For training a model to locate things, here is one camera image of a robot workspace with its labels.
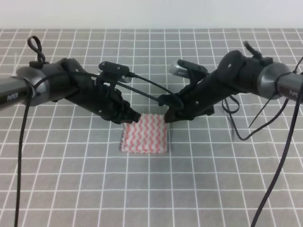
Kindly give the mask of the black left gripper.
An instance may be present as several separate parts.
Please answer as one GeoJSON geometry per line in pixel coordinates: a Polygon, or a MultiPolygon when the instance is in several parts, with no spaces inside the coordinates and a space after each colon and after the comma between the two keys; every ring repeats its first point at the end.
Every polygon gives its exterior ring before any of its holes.
{"type": "Polygon", "coordinates": [[[139,122],[141,114],[123,100],[119,91],[89,76],[75,76],[72,85],[76,90],[68,96],[70,102],[115,124],[139,122]]]}

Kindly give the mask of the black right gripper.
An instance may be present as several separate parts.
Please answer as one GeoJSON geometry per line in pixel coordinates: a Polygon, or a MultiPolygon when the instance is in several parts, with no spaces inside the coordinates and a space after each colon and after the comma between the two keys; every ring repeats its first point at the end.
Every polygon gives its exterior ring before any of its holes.
{"type": "Polygon", "coordinates": [[[208,75],[195,86],[185,86],[178,96],[162,94],[158,97],[159,106],[169,107],[164,114],[165,123],[193,120],[203,115],[207,109],[227,97],[227,85],[215,75],[208,75]]]}

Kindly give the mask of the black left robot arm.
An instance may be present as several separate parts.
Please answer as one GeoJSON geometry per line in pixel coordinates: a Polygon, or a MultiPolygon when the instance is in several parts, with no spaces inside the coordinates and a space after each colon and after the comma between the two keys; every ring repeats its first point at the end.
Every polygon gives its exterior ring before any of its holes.
{"type": "Polygon", "coordinates": [[[123,99],[115,88],[127,67],[118,65],[115,71],[99,75],[86,72],[74,58],[63,58],[55,63],[46,61],[37,36],[27,40],[37,54],[37,60],[21,67],[16,75],[0,80],[0,107],[18,104],[38,106],[66,99],[73,104],[116,124],[138,122],[141,115],[123,99]]]}

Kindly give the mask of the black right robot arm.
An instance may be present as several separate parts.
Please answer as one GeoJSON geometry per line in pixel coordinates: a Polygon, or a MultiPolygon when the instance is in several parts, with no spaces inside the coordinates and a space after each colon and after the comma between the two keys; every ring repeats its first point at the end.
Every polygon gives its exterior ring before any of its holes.
{"type": "Polygon", "coordinates": [[[244,42],[251,57],[240,51],[228,52],[213,72],[202,66],[179,59],[170,73],[184,77],[190,83],[175,94],[183,107],[170,107],[164,115],[166,123],[193,120],[214,114],[214,105],[238,93],[252,93],[266,99],[285,97],[297,100],[303,77],[271,57],[262,57],[248,42],[244,42]]]}

